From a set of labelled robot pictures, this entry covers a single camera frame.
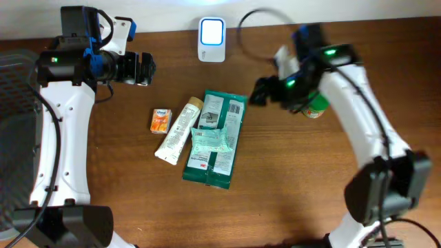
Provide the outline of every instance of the green light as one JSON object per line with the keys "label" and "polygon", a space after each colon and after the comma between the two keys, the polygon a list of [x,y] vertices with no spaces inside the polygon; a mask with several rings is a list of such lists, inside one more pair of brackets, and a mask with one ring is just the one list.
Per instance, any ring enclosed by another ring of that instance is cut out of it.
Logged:
{"label": "green light", "polygon": [[325,54],[328,56],[334,55],[337,52],[337,50],[335,49],[331,49],[331,50],[326,50]]}
{"label": "green light", "polygon": [[295,83],[296,83],[295,80],[291,80],[291,81],[289,81],[289,82],[287,83],[287,86],[288,86],[288,87],[292,87]]}

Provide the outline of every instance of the blue square outline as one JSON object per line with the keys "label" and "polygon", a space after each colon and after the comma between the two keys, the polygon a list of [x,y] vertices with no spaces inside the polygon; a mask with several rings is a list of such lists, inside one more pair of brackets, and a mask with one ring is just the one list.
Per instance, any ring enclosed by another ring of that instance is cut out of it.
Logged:
{"label": "blue square outline", "polygon": [[[220,40],[220,43],[219,44],[205,44],[205,43],[203,43],[202,42],[202,31],[203,31],[203,23],[204,23],[204,21],[220,21],[221,23],[222,23],[222,39]],[[224,26],[224,23],[223,23],[223,21],[221,20],[221,19],[212,19],[212,18],[208,18],[208,19],[203,19],[202,21],[201,21],[201,43],[203,44],[203,45],[222,45],[222,43],[223,43],[223,26]]]}

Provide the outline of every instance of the tan cap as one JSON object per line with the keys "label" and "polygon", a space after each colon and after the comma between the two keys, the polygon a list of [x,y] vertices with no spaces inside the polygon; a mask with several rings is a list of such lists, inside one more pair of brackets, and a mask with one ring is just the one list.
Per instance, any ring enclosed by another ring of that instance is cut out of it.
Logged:
{"label": "tan cap", "polygon": [[190,97],[190,100],[188,101],[188,103],[196,106],[200,110],[204,106],[204,102],[202,102],[201,100],[199,100],[198,98],[196,98],[194,96]]}

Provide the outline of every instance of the white wall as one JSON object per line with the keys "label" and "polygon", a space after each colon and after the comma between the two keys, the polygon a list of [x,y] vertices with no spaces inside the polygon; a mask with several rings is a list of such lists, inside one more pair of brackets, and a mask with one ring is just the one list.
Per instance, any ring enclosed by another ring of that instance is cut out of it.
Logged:
{"label": "white wall", "polygon": [[[197,29],[198,17],[217,16],[237,26],[249,10],[271,7],[295,22],[350,21],[441,15],[441,0],[0,0],[0,39],[61,34],[60,7],[85,5],[131,17],[137,32]],[[281,24],[259,15],[245,25]]]}

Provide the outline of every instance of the wooden table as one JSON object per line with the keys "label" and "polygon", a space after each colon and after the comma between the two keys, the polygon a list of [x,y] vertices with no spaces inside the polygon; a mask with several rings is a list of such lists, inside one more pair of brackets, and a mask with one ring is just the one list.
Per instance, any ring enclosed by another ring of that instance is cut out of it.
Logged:
{"label": "wooden table", "polygon": [[[441,237],[441,44],[439,18],[324,24],[331,43],[352,43],[392,125],[434,167],[417,210],[407,214]],[[247,28],[250,50],[271,56],[289,41],[283,26]],[[343,189],[357,172],[333,110],[319,119],[291,115],[277,104],[249,106],[229,191],[182,181],[190,143],[177,166],[154,157],[164,135],[151,134],[154,108],[176,117],[205,89],[250,95],[256,79],[275,74],[244,56],[227,31],[224,63],[202,63],[197,31],[136,34],[127,50],[151,52],[153,84],[116,84],[114,98],[95,105],[88,134],[93,205],[112,208],[114,228],[140,247],[262,247],[322,238],[347,211]],[[48,40],[4,41],[1,50],[40,52]],[[97,98],[106,96],[99,88]],[[407,247],[434,247],[410,225],[388,227]],[[18,247],[32,247],[22,241]]]}

